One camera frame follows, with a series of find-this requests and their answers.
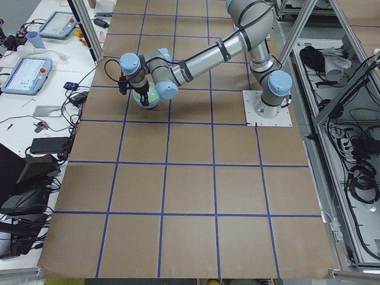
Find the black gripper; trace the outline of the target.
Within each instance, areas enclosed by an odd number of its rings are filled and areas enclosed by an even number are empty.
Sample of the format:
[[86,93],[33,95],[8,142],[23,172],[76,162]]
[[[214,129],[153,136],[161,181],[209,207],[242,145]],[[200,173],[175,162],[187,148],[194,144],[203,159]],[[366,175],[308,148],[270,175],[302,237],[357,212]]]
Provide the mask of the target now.
[[134,77],[129,79],[129,85],[140,94],[140,103],[142,106],[149,106],[148,101],[148,81],[145,76]]

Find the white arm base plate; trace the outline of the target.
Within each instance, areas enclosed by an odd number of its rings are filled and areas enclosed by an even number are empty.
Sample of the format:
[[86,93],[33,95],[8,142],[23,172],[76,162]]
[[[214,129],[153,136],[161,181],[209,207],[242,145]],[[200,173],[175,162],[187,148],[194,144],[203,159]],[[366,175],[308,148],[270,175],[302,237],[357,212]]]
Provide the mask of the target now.
[[286,104],[286,99],[283,99],[281,105],[271,107],[264,104],[261,93],[259,90],[243,91],[246,125],[292,127],[289,108],[287,106],[282,108]]

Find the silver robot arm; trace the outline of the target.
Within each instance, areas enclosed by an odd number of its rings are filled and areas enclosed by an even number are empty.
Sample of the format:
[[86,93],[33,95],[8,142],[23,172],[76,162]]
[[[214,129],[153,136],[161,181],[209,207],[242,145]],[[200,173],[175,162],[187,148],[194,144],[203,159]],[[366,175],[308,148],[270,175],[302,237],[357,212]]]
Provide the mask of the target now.
[[240,53],[247,53],[250,70],[262,87],[260,98],[254,103],[255,113],[262,118],[275,118],[293,82],[287,72],[275,67],[275,58],[265,43],[273,24],[273,5],[271,1],[226,1],[234,31],[181,61],[173,62],[166,48],[144,55],[123,54],[119,66],[127,84],[140,95],[140,105],[152,107],[147,75],[152,77],[159,98],[171,100],[178,95],[180,86]]

